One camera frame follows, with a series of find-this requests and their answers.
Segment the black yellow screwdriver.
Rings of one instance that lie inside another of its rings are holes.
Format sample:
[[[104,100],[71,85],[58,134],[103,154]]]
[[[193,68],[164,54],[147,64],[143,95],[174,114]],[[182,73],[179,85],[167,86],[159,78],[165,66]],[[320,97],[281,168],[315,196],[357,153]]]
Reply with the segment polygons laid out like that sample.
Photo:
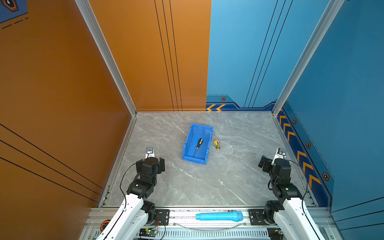
[[[203,141],[204,141],[203,138],[200,138],[200,139],[198,140],[198,144],[197,144],[197,146],[196,146],[196,150],[195,150],[195,152],[194,152],[193,158],[195,157],[195,155],[196,155],[197,151],[199,150],[200,146],[202,145]]]

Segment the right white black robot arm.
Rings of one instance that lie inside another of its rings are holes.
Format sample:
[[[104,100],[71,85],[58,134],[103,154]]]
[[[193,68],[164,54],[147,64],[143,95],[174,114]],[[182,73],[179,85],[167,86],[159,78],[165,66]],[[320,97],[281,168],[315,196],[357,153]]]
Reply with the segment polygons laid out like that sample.
[[[277,200],[267,201],[264,210],[266,223],[276,224],[287,240],[324,240],[304,202],[304,196],[291,183],[291,161],[261,157],[259,168],[268,173],[268,188]]]

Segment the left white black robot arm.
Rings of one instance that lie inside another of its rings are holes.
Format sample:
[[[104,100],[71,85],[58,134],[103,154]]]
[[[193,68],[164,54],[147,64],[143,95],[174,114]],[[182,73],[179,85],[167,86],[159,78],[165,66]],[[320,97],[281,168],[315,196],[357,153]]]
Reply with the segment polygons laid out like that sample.
[[[155,221],[155,204],[148,201],[157,184],[157,175],[165,171],[165,159],[148,157],[137,161],[137,174],[124,192],[124,200],[98,240],[133,240],[140,229]]]

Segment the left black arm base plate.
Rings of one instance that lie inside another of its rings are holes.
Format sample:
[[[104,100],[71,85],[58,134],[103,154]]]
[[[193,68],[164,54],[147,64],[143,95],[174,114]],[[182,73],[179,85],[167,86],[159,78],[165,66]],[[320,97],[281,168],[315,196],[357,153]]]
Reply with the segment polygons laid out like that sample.
[[[152,226],[160,223],[161,225],[167,226],[170,219],[169,209],[155,209],[150,210],[148,213],[148,221],[146,225]]]

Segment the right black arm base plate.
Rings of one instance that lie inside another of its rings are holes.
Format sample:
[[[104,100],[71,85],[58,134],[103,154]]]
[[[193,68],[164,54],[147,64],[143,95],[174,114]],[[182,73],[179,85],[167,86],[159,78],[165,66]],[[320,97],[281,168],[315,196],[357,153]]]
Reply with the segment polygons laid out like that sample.
[[[252,226],[273,226],[276,224],[274,220],[268,220],[265,210],[249,209],[248,213]]]

